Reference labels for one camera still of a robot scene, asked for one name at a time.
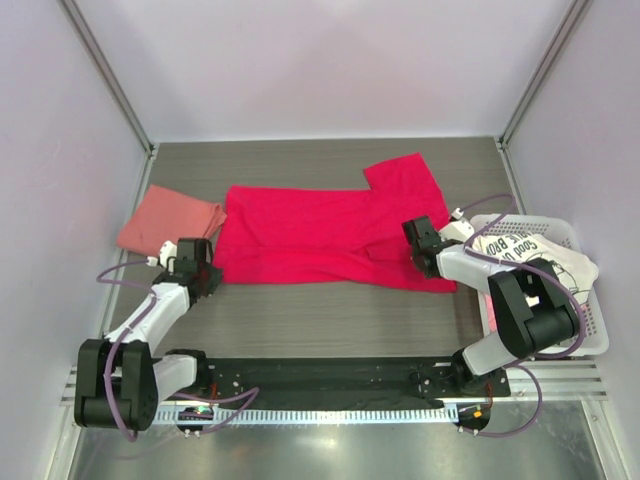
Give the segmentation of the bright pink t shirt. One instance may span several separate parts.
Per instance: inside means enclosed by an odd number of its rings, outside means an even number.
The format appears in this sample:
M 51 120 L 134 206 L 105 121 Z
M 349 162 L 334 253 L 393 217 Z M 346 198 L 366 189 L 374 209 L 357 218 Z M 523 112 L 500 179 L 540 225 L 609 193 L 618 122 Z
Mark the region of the bright pink t shirt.
M 363 171 L 364 190 L 234 185 L 213 263 L 229 284 L 356 282 L 453 293 L 455 282 L 426 278 L 412 263 L 402 225 L 449 221 L 444 195 L 419 153 Z

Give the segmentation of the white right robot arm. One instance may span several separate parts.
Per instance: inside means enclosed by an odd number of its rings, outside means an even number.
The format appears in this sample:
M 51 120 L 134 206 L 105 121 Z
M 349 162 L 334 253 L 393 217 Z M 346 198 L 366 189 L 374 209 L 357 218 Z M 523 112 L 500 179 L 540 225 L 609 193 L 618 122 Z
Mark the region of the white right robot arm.
M 483 255 L 437 231 L 427 216 L 404 222 L 402 229 L 426 278 L 462 283 L 491 298 L 497 331 L 451 357 L 450 379 L 460 394 L 473 395 L 503 367 L 584 332 L 580 306 L 549 261 Z

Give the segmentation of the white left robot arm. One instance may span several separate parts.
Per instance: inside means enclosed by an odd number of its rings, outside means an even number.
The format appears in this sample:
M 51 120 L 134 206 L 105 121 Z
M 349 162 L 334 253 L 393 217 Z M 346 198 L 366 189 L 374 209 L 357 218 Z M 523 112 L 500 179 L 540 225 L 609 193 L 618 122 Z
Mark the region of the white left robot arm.
M 206 238 L 165 242 L 147 260 L 161 267 L 139 307 L 101 339 L 79 348 L 74 420 L 85 428 L 118 429 L 136 437 L 148 429 L 160 403 L 178 393 L 193 399 L 213 389 L 213 375 L 201 350 L 154 353 L 173 325 L 222 280 Z

